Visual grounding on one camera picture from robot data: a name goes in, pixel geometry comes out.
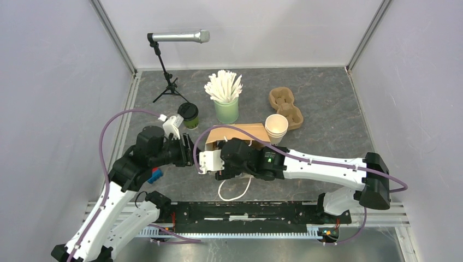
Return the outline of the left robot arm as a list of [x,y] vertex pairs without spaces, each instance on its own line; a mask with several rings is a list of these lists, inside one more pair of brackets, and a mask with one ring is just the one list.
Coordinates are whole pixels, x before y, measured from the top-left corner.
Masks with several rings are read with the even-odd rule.
[[176,139],[157,126],[147,126],[138,134],[135,145],[106,172],[108,182],[81,228],[65,244],[53,248],[57,261],[113,261],[117,254],[150,223],[166,222],[171,217],[171,200],[153,191],[118,225],[116,219],[141,186],[152,176],[153,168],[173,164],[192,166],[193,142],[184,133]]

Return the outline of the black plastic cup lid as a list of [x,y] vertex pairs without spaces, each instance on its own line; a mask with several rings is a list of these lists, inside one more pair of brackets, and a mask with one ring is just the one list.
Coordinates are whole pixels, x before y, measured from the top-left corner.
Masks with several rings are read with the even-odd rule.
[[199,110],[195,104],[185,102],[179,106],[177,113],[183,118],[184,121],[192,121],[198,117]]

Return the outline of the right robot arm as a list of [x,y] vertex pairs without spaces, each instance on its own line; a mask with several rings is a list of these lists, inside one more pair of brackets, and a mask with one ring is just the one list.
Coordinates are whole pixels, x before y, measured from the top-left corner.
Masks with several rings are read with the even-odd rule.
[[339,185],[336,191],[318,197],[315,214],[323,223],[357,206],[390,209],[389,171],[377,153],[369,152],[363,158],[330,158],[279,146],[257,148],[233,138],[220,142],[210,157],[205,153],[201,157],[217,180],[244,173],[264,181],[303,179]]

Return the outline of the stack of white paper cups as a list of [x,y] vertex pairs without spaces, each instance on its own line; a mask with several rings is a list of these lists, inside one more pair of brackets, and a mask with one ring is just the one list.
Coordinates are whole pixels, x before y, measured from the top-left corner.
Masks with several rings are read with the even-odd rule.
[[277,145],[281,142],[288,130],[288,127],[288,120],[280,114],[268,116],[264,124],[264,128],[272,145]]

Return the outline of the brown paper bag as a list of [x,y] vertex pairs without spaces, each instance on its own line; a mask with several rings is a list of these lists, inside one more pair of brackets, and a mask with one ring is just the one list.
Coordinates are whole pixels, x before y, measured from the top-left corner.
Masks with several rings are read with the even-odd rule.
[[[205,151],[221,150],[222,144],[229,141],[232,138],[238,138],[245,142],[247,146],[252,148],[260,149],[269,144],[270,140],[268,134],[264,128],[264,125],[261,123],[254,124],[220,124],[213,126],[213,130],[205,131],[204,135],[207,135],[205,142]],[[235,201],[242,198],[249,189],[251,184],[248,181],[247,186],[244,192],[234,198],[226,199],[222,197],[221,190],[224,184],[224,181],[221,181],[221,184],[218,188],[218,196],[223,201]]]

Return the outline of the green paper coffee cup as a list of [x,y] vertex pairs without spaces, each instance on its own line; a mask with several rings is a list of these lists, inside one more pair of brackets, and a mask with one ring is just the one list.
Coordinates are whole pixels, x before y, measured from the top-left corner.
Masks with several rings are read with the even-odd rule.
[[187,129],[196,129],[199,125],[199,117],[192,119],[184,119],[183,124]]

